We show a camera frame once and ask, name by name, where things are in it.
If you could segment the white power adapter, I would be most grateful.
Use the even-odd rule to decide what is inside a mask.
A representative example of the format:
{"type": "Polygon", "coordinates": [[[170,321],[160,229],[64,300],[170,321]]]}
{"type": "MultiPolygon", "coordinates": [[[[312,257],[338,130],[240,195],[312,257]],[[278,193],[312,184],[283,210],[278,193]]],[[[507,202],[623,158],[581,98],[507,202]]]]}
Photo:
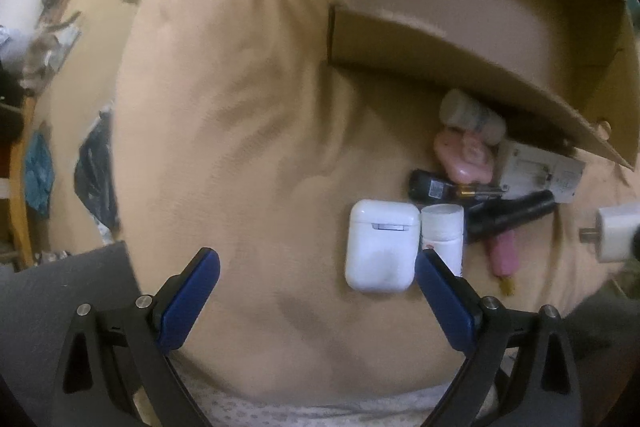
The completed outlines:
{"type": "Polygon", "coordinates": [[[638,260],[639,219],[638,202],[599,208],[594,227],[580,229],[579,240],[594,246],[600,263],[638,260]]]}

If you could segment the black flashlight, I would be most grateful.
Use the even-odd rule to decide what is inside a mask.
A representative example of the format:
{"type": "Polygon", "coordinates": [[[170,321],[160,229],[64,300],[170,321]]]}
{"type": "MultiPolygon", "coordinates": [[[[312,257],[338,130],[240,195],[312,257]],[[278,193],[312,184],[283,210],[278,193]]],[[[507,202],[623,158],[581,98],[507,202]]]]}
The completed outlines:
{"type": "Polygon", "coordinates": [[[554,213],[558,207],[551,191],[530,193],[516,199],[491,199],[465,211],[464,239],[474,244],[554,213]]]}

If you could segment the black gold AA battery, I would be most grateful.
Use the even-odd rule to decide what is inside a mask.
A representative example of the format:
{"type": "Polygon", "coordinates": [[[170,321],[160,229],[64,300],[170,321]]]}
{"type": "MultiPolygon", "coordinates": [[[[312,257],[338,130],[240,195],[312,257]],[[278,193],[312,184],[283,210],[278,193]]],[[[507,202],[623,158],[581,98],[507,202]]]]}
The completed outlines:
{"type": "Polygon", "coordinates": [[[500,186],[483,184],[457,185],[456,197],[458,199],[492,199],[501,198],[506,191],[500,186]]]}

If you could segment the white earbuds case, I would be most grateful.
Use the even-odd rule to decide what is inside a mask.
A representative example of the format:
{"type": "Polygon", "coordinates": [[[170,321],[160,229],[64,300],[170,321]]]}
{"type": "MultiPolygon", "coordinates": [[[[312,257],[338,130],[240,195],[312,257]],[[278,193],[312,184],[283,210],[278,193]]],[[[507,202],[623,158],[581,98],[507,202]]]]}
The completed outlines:
{"type": "Polygon", "coordinates": [[[408,202],[361,199],[349,215],[345,280],[360,293],[397,294],[414,279],[420,211],[408,202]]]}

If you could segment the white rectangular electronic device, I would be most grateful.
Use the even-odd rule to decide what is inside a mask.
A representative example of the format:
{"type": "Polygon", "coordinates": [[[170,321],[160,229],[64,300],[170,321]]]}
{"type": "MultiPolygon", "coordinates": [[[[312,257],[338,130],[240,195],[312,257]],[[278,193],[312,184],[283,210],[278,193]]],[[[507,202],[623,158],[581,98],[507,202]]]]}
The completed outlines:
{"type": "Polygon", "coordinates": [[[504,140],[495,158],[495,185],[502,188],[504,199],[550,191],[555,202],[573,202],[584,174],[583,161],[550,150],[504,140]]]}

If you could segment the black rectangular device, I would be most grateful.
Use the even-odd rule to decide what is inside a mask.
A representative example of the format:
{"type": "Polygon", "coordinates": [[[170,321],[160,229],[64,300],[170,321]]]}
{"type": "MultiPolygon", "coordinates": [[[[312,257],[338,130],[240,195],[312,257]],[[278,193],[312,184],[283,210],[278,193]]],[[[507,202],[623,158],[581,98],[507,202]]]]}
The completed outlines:
{"type": "Polygon", "coordinates": [[[409,174],[408,197],[420,205],[446,204],[462,199],[457,184],[421,169],[409,174]]]}

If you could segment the pink flower-shaped case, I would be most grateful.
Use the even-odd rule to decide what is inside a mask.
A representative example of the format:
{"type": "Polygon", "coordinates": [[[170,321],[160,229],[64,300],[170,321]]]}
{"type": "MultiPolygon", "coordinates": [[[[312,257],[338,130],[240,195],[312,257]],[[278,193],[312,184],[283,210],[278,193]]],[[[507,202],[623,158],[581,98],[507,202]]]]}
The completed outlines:
{"type": "Polygon", "coordinates": [[[489,184],[494,176],[494,154],[471,131],[442,130],[434,139],[434,152],[446,175],[454,183],[489,184]]]}

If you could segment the white labelled pill bottle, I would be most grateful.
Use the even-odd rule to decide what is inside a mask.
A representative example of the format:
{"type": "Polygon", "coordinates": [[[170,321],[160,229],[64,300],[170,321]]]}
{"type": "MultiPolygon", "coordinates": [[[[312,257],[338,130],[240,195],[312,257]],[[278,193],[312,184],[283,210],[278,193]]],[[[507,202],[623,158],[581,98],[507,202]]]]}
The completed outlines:
{"type": "Polygon", "coordinates": [[[447,127],[476,133],[490,146],[506,137],[504,119],[459,89],[450,90],[442,98],[439,118],[447,127]]]}

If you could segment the dark blue bag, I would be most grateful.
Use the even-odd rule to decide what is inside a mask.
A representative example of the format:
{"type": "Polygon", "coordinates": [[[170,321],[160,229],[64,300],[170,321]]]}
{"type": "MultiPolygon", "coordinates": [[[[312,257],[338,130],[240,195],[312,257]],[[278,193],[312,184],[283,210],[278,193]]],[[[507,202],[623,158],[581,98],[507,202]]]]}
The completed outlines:
{"type": "Polygon", "coordinates": [[[74,169],[74,191],[99,225],[119,229],[119,214],[112,165],[111,105],[104,106],[80,144],[74,169]]]}

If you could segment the blue cloth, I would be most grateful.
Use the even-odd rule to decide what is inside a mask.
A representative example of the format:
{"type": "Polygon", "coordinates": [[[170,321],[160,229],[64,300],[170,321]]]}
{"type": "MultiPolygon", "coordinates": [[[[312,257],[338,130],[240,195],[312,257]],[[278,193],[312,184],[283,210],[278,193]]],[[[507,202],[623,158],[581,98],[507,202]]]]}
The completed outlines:
{"type": "Polygon", "coordinates": [[[36,131],[24,159],[24,195],[27,206],[41,219],[48,219],[55,173],[46,139],[36,131]]]}

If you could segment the beige bed sheet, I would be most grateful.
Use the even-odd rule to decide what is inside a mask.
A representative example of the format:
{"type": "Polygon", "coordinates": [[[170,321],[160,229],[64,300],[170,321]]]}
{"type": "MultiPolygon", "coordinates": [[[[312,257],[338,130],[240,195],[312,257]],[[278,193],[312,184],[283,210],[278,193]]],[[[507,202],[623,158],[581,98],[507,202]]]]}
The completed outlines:
{"type": "MultiPolygon", "coordinates": [[[[418,288],[352,291],[349,213],[402,202],[437,165],[442,83],[329,61],[332,0],[141,0],[116,80],[122,235],[156,291],[198,248],[221,279],[178,359],[254,402],[333,407],[437,386],[462,358],[418,288]]],[[[576,146],[527,110],[476,94],[511,134],[576,146]]],[[[570,313],[608,277],[578,241],[598,206],[639,194],[636,168],[580,150],[573,202],[518,231],[509,305],[570,313]]]]}

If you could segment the brown cardboard box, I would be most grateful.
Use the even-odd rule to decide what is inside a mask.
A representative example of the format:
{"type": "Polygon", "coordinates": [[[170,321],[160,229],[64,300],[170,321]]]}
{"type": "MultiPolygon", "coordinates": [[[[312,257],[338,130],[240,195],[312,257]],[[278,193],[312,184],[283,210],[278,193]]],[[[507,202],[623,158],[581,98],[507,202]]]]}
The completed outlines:
{"type": "Polygon", "coordinates": [[[639,154],[631,0],[332,0],[328,57],[527,110],[626,167],[639,154]]]}

